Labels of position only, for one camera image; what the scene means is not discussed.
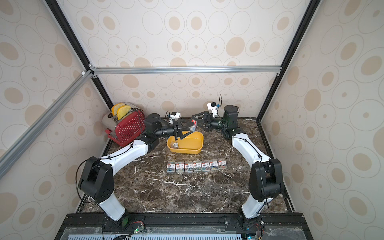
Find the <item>clear paper clip box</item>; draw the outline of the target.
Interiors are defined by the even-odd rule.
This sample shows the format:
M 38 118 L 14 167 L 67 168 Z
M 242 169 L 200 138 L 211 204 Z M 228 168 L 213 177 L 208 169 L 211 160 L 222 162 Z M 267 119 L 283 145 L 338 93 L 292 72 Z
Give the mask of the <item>clear paper clip box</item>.
M 211 171 L 211 166 L 209 161 L 201 161 L 201 165 L 202 165 L 202 172 L 206 173 Z
M 193 167 L 193 162 L 185 162 L 185 173 L 193 173 L 194 172 L 194 167 Z
M 225 159 L 217 159 L 217 161 L 218 161 L 218 165 L 219 165 L 220 170 L 227 169 L 227 161 Z
M 191 122 L 193 123 L 193 125 L 190 127 L 190 131 L 195 132 L 198 123 L 197 123 L 197 121 L 195 121 L 195 120 L 193 120 L 193 119 L 191 120 Z
M 167 173 L 175 173 L 175 172 L 176 172 L 176 162 L 168 162 Z
M 202 171 L 202 164 L 200 161 L 194 161 L 193 162 L 193 170 L 194 170 L 194 172 L 201 172 Z
M 184 162 L 176 162 L 176 173 L 182 174 L 185 172 L 185 163 Z
M 217 160 L 210 160 L 209 163 L 211 171 L 217 171 L 219 169 L 219 164 Z

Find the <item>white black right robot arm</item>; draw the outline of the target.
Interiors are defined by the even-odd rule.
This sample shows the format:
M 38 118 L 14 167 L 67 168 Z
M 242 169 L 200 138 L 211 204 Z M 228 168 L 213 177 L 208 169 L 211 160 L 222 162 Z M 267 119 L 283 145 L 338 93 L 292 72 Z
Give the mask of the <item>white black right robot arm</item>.
M 278 197 L 284 190 L 282 164 L 264 154 L 238 126 L 239 108 L 233 105 L 224 107 L 224 116 L 215 117 L 204 111 L 192 116 L 198 126 L 206 132 L 218 130 L 222 138 L 231 142 L 251 167 L 249 178 L 250 196 L 242 205 L 246 219 L 258 217 L 262 209 Z

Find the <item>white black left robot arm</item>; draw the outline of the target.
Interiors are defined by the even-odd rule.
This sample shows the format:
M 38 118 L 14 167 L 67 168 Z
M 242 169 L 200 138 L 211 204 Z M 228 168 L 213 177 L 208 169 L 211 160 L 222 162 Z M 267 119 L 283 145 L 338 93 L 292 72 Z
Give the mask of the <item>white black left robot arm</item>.
M 142 157 L 159 144 L 160 138 L 174 137 L 176 140 L 187 137 L 193 132 L 192 121 L 184 119 L 165 121 L 159 114 L 150 114 L 144 120 L 145 130 L 130 145 L 105 157 L 91 157 L 85 164 L 77 187 L 107 214 L 121 229 L 129 225 L 129 216 L 125 207 L 117 199 L 114 189 L 114 175 L 126 165 Z

